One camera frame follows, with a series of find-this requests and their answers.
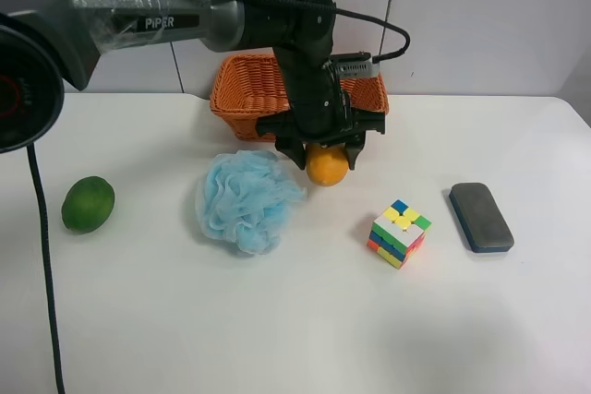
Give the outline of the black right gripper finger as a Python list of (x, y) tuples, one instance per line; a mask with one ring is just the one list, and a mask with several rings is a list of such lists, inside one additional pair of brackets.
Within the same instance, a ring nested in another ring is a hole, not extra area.
[(366, 144), (366, 132), (360, 132), (347, 136), (344, 140), (344, 153), (347, 159), (348, 169), (353, 171), (356, 168), (356, 160)]

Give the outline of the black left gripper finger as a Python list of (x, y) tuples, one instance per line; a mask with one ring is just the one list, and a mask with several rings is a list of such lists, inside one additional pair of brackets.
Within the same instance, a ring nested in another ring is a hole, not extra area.
[(277, 136), (275, 148), (288, 157), (300, 170), (307, 165), (307, 152), (302, 139), (298, 136)]

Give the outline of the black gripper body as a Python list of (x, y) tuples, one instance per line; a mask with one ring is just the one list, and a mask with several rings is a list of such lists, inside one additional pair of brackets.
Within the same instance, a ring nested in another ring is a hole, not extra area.
[(289, 109), (260, 117), (260, 136), (298, 136), (303, 142), (339, 143), (360, 132), (385, 132), (385, 113), (352, 106), (330, 57), (313, 66), (302, 54), (276, 56)]

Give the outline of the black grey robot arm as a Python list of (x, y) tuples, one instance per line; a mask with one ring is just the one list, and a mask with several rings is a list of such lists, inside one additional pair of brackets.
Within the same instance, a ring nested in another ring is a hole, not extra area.
[(334, 54), (332, 0), (1, 0), (1, 149), (20, 149), (54, 124), (64, 87), (84, 90), (100, 57), (128, 47), (200, 40), (216, 53), (270, 48), (289, 103), (259, 135), (297, 166), (304, 147), (343, 145), (349, 163), (385, 116), (354, 108), (343, 78), (373, 78), (368, 53)]

